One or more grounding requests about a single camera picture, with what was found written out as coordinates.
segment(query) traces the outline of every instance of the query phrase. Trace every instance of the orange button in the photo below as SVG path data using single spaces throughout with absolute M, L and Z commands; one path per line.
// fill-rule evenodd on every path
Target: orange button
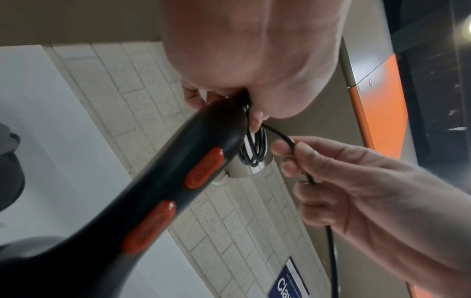
M 158 203 L 126 236 L 121 244 L 122 250 L 131 254 L 145 250 L 172 222 L 176 210 L 177 204 L 174 201 Z
M 206 180 L 224 162 L 224 152 L 221 147 L 212 148 L 200 162 L 185 177 L 185 186 L 195 190 L 203 185 Z

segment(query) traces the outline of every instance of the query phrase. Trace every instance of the sign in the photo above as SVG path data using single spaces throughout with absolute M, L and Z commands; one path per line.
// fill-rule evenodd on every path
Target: sign
M 275 280 L 268 298 L 309 298 L 308 288 L 306 288 L 293 259 L 289 258 L 286 262 Z

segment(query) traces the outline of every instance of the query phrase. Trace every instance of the white surface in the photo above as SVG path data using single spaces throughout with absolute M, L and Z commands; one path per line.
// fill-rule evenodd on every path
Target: white surface
M 22 138 L 17 153 L 26 175 L 23 195 L 0 214 L 0 243 L 68 236 L 131 179 L 41 46 L 0 48 L 0 61 L 0 122 Z M 123 295 L 211 297 L 167 232 Z

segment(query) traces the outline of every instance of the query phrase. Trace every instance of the white brick wall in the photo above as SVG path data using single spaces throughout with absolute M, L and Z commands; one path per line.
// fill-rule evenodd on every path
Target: white brick wall
M 161 43 L 46 50 L 132 177 L 192 114 Z M 253 177 L 208 187 L 169 232 L 214 297 L 265 297 L 289 256 L 311 297 L 329 295 L 275 163 Z

